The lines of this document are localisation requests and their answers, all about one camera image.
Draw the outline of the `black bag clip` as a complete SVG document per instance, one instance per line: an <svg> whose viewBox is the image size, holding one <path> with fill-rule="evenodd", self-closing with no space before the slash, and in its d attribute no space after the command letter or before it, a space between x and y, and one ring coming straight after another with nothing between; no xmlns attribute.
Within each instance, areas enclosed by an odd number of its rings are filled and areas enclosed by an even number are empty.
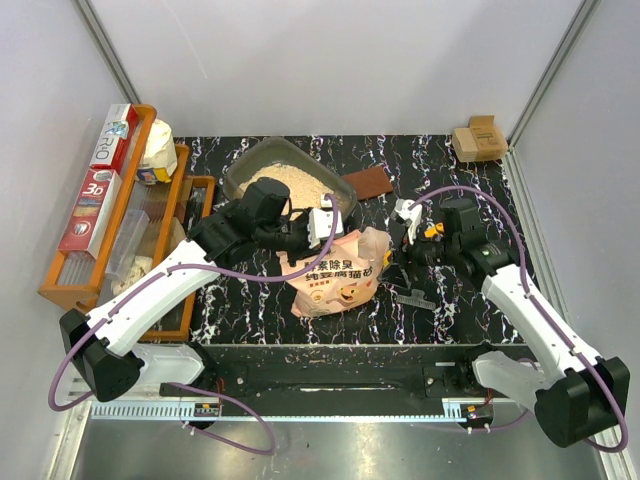
<svg viewBox="0 0 640 480"><path fill-rule="evenodd" d="M427 300L425 293L419 289L412 289L409 295L398 294L396 301L405 306L412 306L424 310L434 311L437 306L433 301Z"/></svg>

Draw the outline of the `pink cat litter bag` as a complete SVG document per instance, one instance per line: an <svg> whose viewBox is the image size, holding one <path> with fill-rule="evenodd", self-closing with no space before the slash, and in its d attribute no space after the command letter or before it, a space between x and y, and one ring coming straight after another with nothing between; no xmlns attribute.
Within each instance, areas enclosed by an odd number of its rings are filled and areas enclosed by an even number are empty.
<svg viewBox="0 0 640 480"><path fill-rule="evenodd" d="M313 270L288 282L296 290L291 313L315 318L369 302L390 255L391 236L373 227L335 240Z"/></svg>

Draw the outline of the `yellow plastic litter scoop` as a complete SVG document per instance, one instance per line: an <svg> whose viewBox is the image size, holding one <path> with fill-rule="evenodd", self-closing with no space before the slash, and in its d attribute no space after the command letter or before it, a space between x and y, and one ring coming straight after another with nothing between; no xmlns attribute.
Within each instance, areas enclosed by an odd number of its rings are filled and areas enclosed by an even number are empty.
<svg viewBox="0 0 640 480"><path fill-rule="evenodd" d="M441 241L443 240L444 237L444 225L442 223L437 223L432 227L427 228L424 232L419 232L417 235L416 240L424 240L424 239L432 239L432 240L436 240L436 241ZM390 267L393 263L408 263L407 261L407 257L405 255L404 252L404 248L405 245L407 244L407 238L404 235L402 236L402 239L400 241L399 247L400 249L398 251L395 250L388 250L384 257L383 257L383 267L384 268L388 268Z"/></svg>

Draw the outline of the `grey plastic litter box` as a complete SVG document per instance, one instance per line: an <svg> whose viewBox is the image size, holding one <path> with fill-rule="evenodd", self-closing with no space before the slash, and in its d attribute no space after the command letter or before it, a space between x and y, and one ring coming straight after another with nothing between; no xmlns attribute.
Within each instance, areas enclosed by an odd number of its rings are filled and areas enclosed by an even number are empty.
<svg viewBox="0 0 640 480"><path fill-rule="evenodd" d="M224 195L229 200L240 199L249 184L262 177L284 183L294 209L320 208L324 195L330 193L346 219L358 202L346 180L282 137L262 140L241 155L225 174Z"/></svg>

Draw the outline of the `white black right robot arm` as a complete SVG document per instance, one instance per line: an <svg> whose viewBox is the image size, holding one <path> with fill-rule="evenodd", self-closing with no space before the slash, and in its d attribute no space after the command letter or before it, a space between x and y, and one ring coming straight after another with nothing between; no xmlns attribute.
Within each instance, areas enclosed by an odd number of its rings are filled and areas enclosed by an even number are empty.
<svg viewBox="0 0 640 480"><path fill-rule="evenodd" d="M510 359L483 344L460 360L460 392L497 391L533 413L555 445L565 448L612 427L623 427L630 372L618 358L603 358L540 295L516 253L487 238L472 200L441 205L444 224L432 237L419 233L422 207L400 199L394 217L405 227L402 251L415 267L451 266L506 316L539 366Z"/></svg>

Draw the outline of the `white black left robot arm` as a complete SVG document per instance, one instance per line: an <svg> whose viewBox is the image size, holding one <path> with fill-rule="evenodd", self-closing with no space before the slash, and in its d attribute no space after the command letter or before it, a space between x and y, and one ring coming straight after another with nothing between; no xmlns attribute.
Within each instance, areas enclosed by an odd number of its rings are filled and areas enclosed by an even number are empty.
<svg viewBox="0 0 640 480"><path fill-rule="evenodd" d="M320 244L317 227L325 212L304 209L284 214L288 187L274 179L252 183L241 199L202 218L178 246L132 287L84 314L65 313L60 328L66 361L72 363L101 402L137 384L182 383L195 395L213 390L215 369L193 347L140 344L140 338L183 299L255 250L298 256Z"/></svg>

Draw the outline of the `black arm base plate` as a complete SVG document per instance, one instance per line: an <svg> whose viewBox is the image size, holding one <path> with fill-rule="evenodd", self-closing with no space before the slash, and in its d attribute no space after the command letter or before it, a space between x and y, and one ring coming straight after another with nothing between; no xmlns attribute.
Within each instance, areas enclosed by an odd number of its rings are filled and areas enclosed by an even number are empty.
<svg viewBox="0 0 640 480"><path fill-rule="evenodd" d="M480 345L191 345L204 370L182 383L236 398L266 391L400 391L485 397L471 369Z"/></svg>

